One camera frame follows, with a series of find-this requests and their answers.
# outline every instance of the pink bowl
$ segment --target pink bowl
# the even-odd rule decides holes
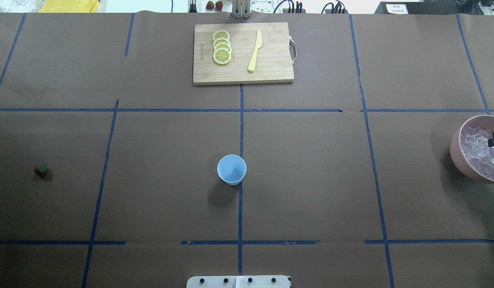
[[[470,118],[457,130],[453,139],[451,139],[450,144],[450,154],[451,159],[455,163],[455,166],[467,177],[484,183],[494,184],[493,180],[488,179],[487,177],[478,173],[468,162],[468,160],[464,157],[462,153],[462,147],[460,145],[460,132],[464,129],[465,126],[476,127],[479,126],[483,130],[492,130],[494,131],[494,116],[490,115],[478,115]]]

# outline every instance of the lemon slice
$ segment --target lemon slice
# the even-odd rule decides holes
[[[229,44],[229,46],[231,46],[231,42],[229,42],[228,39],[226,39],[226,38],[217,38],[215,41],[213,41],[213,47],[215,47],[216,44],[219,44],[219,43],[222,43],[222,42],[226,42],[227,44]]]
[[[214,47],[214,50],[219,49],[219,48],[226,48],[227,50],[231,51],[231,46],[227,42],[220,42],[216,44]]]
[[[218,30],[215,33],[213,33],[213,40],[217,40],[218,38],[226,38],[229,40],[231,38],[231,35],[225,30]]]
[[[214,51],[213,60],[218,65],[226,65],[231,60],[231,56],[231,51],[227,50],[226,48],[219,48]]]

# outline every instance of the white mounting plate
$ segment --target white mounting plate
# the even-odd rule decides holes
[[[186,288],[291,288],[291,281],[283,275],[193,276],[186,282]]]

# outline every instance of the blue line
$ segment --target blue line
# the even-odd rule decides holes
[[[483,95],[483,91],[481,89],[480,81],[478,80],[478,74],[476,73],[476,69],[474,68],[474,64],[472,63],[472,59],[470,57],[468,44],[466,43],[466,38],[464,37],[464,31],[462,29],[460,16],[458,13],[457,13],[457,24],[458,24],[458,30],[460,31],[460,36],[462,37],[464,48],[466,49],[466,55],[468,56],[469,65],[471,66],[472,74],[474,75],[474,80],[476,81],[476,86],[478,86],[478,91],[481,96],[481,101],[483,102],[483,106],[485,107],[485,112],[487,113],[487,115],[490,115],[490,112],[488,111],[487,102],[485,101],[485,96]]]
[[[366,112],[416,112],[416,113],[477,113],[483,109],[366,109]]]
[[[14,48],[16,47],[16,43],[18,42],[18,38],[20,36],[21,29],[22,29],[22,26],[24,24],[24,18],[26,18],[26,13],[23,13],[23,17],[21,18],[20,26],[18,27],[18,31],[16,32],[16,37],[14,38],[14,42],[12,42],[12,47],[10,48],[10,51],[9,51],[9,56],[7,57],[7,60],[5,61],[5,65],[3,66],[2,75],[0,76],[0,87],[2,87],[2,81],[3,81],[3,78],[5,77],[5,72],[7,71],[7,67],[9,66],[10,58],[12,57],[12,53],[14,52]]]
[[[240,157],[243,158],[243,84],[240,84]],[[243,182],[238,193],[238,275],[243,274]]]
[[[340,109],[245,109],[245,112],[342,112]]]
[[[99,216],[99,207],[101,206],[101,197],[103,195],[104,177],[106,175],[106,168],[108,168],[108,158],[110,157],[110,146],[112,145],[112,137],[115,129],[115,119],[117,118],[117,107],[119,106],[119,100],[115,103],[114,116],[112,118],[112,126],[110,128],[110,136],[108,137],[108,145],[106,146],[106,156],[104,157],[103,173],[101,175],[101,184],[99,185],[99,193],[97,195],[96,211],[94,213],[94,222],[92,224],[92,231],[90,235],[90,241],[88,244],[87,259],[85,263],[84,279],[82,281],[82,288],[86,286],[86,279],[88,276],[88,267],[90,266],[90,258],[92,256],[92,246],[94,245],[94,237],[96,235],[97,219]]]
[[[319,240],[242,240],[242,245],[315,245]],[[238,245],[236,240],[181,241],[181,245]]]
[[[181,241],[181,245],[238,245],[236,240]]]
[[[4,240],[0,245],[88,245],[88,241],[28,241],[28,240]],[[99,241],[95,245],[126,245],[126,241]]]
[[[113,109],[64,109],[64,108],[0,108],[0,112],[113,112]]]
[[[389,244],[479,244],[494,243],[494,239],[415,239],[388,240]],[[383,240],[366,240],[364,244],[384,244]]]
[[[352,15],[348,15],[350,17],[350,29],[352,32],[352,42],[353,42],[353,53],[355,55],[355,64],[357,66],[357,78],[359,81],[359,89],[360,89],[360,95],[362,96],[362,110],[364,111],[364,122],[366,124],[366,133],[368,135],[368,144],[370,147],[370,155],[371,155],[371,165],[373,167],[373,174],[375,175],[375,185],[376,185],[376,193],[377,193],[377,198],[378,198],[378,211],[380,214],[380,224],[382,225],[382,235],[384,237],[384,246],[386,249],[386,262],[387,262],[387,270],[389,273],[389,283],[391,285],[391,288],[394,288],[394,279],[393,279],[393,268],[391,264],[391,256],[389,253],[389,244],[387,242],[387,231],[386,231],[386,221],[384,219],[384,208],[382,207],[382,197],[380,195],[380,185],[378,184],[378,174],[376,170],[376,163],[375,163],[375,153],[373,152],[373,142],[371,140],[371,132],[370,132],[370,126],[369,126],[369,121],[368,121],[368,112],[367,112],[367,106],[366,106],[366,97],[364,96],[364,89],[362,88],[362,82],[360,81],[360,64],[359,64],[359,55],[357,53],[357,43],[355,40],[355,31],[353,28],[353,18]]]
[[[128,51],[130,50],[130,40],[131,40],[131,31],[133,30],[133,20],[135,19],[135,13],[131,13],[130,20],[130,31],[128,32],[128,41],[126,42],[126,50],[124,51],[124,56],[128,56]]]
[[[240,112],[239,109],[156,109],[156,108],[121,108],[119,112]]]

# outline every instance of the ice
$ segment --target ice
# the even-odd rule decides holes
[[[494,147],[488,146],[491,130],[465,126],[460,134],[462,153],[480,174],[494,181]]]

